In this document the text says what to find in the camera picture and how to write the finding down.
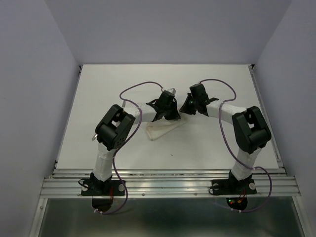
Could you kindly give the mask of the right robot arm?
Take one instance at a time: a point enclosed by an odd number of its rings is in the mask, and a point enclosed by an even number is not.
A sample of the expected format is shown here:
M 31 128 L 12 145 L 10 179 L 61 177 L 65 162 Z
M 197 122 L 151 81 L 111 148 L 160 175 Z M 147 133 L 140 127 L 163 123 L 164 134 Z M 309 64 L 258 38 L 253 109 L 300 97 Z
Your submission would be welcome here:
M 234 128 L 238 145 L 237 155 L 233 155 L 235 164 L 227 179 L 212 180 L 209 192 L 212 195 L 254 195 L 257 193 L 252 179 L 254 163 L 261 150 L 271 140 L 272 134 L 261 110 L 237 107 L 230 100 L 223 102 L 217 98 L 209 98 L 202 83 L 192 85 L 180 112 L 194 115 L 203 114 L 218 118 L 219 123 L 227 122 Z

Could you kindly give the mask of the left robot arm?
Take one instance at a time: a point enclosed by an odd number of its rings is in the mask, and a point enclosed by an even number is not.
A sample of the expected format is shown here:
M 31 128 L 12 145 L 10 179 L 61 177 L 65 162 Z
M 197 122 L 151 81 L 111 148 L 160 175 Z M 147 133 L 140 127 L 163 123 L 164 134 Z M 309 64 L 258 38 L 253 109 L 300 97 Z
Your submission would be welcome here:
M 175 89 L 164 90 L 158 99 L 142 106 L 114 104 L 95 128 L 98 141 L 96 165 L 89 179 L 83 181 L 84 195 L 108 195 L 113 188 L 112 167 L 116 153 L 127 143 L 132 126 L 146 123 L 146 133 L 154 141 L 182 125 Z

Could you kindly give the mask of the white cloth napkin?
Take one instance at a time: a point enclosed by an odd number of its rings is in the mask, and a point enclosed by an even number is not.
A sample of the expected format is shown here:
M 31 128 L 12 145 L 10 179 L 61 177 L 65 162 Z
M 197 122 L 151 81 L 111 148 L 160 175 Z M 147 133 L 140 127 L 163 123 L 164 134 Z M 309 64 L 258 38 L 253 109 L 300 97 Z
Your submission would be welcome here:
M 180 119 L 166 120 L 164 118 L 148 122 L 146 124 L 146 133 L 151 141 L 155 141 L 158 138 L 166 135 L 167 133 L 173 131 L 174 129 L 186 124 L 188 122 L 188 117 L 182 115 Z

